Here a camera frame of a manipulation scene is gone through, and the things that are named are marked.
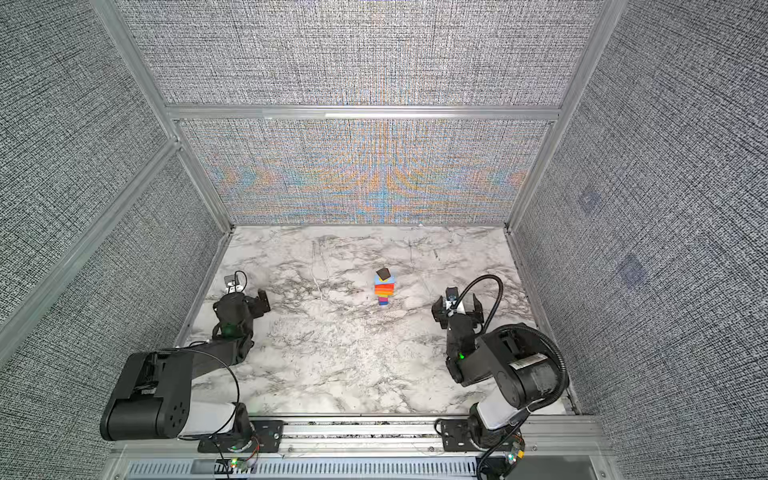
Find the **white marble surface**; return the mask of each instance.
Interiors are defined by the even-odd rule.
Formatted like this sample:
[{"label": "white marble surface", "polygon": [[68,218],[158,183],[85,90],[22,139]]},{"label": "white marble surface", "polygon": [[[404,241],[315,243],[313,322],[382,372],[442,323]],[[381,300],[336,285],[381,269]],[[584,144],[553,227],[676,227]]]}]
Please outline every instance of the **white marble surface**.
[{"label": "white marble surface", "polygon": [[[396,275],[395,296],[379,306],[374,272]],[[246,293],[264,288],[272,312],[254,321],[246,361],[233,370],[249,412],[466,413],[494,387],[462,387],[445,369],[445,331],[430,306],[447,286],[462,290],[483,273],[505,295],[491,328],[534,326],[498,227],[239,227],[188,342],[208,339],[224,275],[243,270]],[[485,312],[496,284],[474,289]],[[226,370],[194,381],[193,399],[233,401]],[[539,411],[565,413],[562,401]]]}]

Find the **diagonal metal beam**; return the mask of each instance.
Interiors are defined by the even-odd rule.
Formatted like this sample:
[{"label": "diagonal metal beam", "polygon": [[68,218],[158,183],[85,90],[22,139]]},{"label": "diagonal metal beam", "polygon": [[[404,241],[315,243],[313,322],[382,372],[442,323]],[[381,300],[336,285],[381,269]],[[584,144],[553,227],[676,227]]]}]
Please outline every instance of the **diagonal metal beam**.
[{"label": "diagonal metal beam", "polygon": [[168,116],[163,95],[157,89],[154,77],[144,63],[141,52],[138,46],[136,46],[133,35],[128,30],[125,20],[118,11],[118,7],[113,0],[91,0],[91,5],[101,19],[101,23],[104,25],[107,33],[112,38],[115,47],[120,52],[120,56],[123,58],[128,70],[136,79],[139,88],[144,93],[147,102],[152,107],[152,111],[155,117],[157,117],[157,121],[163,127],[163,130],[165,130],[166,135],[169,138],[181,141],[181,163],[206,204],[210,215],[219,226],[219,230],[223,233],[229,232],[232,228],[229,213],[216,192],[214,184],[211,183],[210,178],[206,175],[197,155],[194,154],[189,143],[181,139],[178,125]]},{"label": "diagonal metal beam", "polygon": [[223,119],[266,118],[282,120],[394,118],[399,120],[418,118],[480,118],[546,120],[559,119],[559,107],[482,107],[459,105],[440,107],[432,105],[403,105],[386,107],[332,106],[332,105],[203,105],[168,104],[168,114],[173,119]]},{"label": "diagonal metal beam", "polygon": [[69,283],[78,275],[101,242],[133,207],[149,187],[155,174],[162,170],[168,158],[180,147],[167,140],[154,156],[134,175],[101,216],[83,233],[56,265],[11,314],[0,328],[0,367],[13,355],[19,345],[54,305]]},{"label": "diagonal metal beam", "polygon": [[544,143],[541,146],[541,150],[536,157],[536,161],[534,162],[531,171],[526,175],[525,183],[515,199],[515,204],[512,206],[512,212],[507,221],[508,230],[517,230],[520,225],[520,221],[538,189],[541,177],[544,175],[547,166],[549,166],[549,163],[552,161],[555,151],[558,149],[558,144],[563,138],[565,130],[568,128],[568,122],[571,121],[571,117],[573,117],[573,113],[576,110],[579,101],[581,101],[581,96],[584,94],[584,90],[592,78],[595,68],[598,66],[598,61],[600,60],[600,56],[603,55],[605,45],[608,43],[608,39],[611,38],[611,34],[613,33],[618,19],[621,17],[621,13],[624,11],[626,5],[627,0],[607,0],[605,2],[600,17],[595,22],[595,26],[592,29],[589,42],[581,57],[578,68],[574,73],[571,84],[568,86],[568,91],[563,100],[562,115],[560,119],[550,127],[549,132],[544,139]]}]

